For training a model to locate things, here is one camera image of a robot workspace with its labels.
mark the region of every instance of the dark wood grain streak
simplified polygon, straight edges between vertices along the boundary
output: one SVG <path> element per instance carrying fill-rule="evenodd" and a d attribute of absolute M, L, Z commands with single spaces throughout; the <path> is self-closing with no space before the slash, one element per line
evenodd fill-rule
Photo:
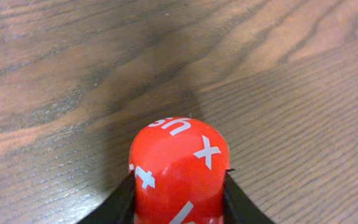
<path fill-rule="evenodd" d="M 167 116 L 278 223 L 358 223 L 358 1 L 0 0 L 0 223 L 74 223 Z"/>

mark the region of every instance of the red cap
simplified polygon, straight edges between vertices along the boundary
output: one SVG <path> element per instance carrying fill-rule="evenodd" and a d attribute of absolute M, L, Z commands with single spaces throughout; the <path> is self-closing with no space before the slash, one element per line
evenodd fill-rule
<path fill-rule="evenodd" d="M 190 118 L 165 118 L 140 131 L 129 156 L 138 223 L 223 223 L 226 140 Z"/>

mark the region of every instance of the red object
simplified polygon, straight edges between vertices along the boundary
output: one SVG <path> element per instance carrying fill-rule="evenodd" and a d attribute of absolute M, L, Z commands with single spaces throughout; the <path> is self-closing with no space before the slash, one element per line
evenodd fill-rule
<path fill-rule="evenodd" d="M 223 223 L 226 140 L 190 118 L 165 118 L 140 131 L 129 156 L 137 223 Z"/>

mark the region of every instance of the black object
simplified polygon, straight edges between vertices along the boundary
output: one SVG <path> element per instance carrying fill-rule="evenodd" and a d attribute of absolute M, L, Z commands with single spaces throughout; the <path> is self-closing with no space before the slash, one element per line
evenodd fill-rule
<path fill-rule="evenodd" d="M 224 180 L 224 223 L 274 223 L 263 214 L 226 172 Z M 132 171 L 114 192 L 78 224 L 130 224 L 134 222 L 135 175 Z"/>

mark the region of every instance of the wood plank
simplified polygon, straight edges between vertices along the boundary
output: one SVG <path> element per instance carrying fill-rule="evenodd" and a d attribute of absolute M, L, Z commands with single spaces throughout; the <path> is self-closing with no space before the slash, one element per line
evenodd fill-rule
<path fill-rule="evenodd" d="M 79 220 L 189 114 L 276 222 L 358 223 L 358 1 L 0 0 L 0 223 Z"/>

